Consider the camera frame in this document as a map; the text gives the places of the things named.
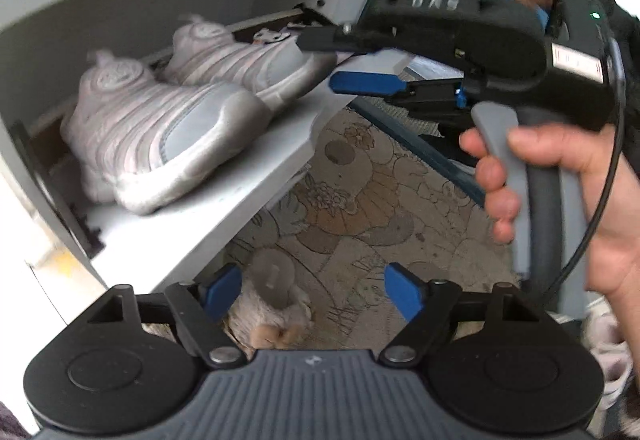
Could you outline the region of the operator right hand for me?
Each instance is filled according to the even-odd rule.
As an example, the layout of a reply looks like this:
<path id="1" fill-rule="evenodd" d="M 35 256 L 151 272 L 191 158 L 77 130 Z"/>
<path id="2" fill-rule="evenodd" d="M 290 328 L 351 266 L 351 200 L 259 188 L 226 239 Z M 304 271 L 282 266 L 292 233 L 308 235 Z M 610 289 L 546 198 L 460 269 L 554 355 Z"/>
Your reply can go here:
<path id="1" fill-rule="evenodd" d="M 482 125 L 460 145 L 480 160 L 486 211 L 544 309 L 582 318 L 592 298 L 638 272 L 639 180 L 626 161 L 611 162 L 612 129 Z"/>

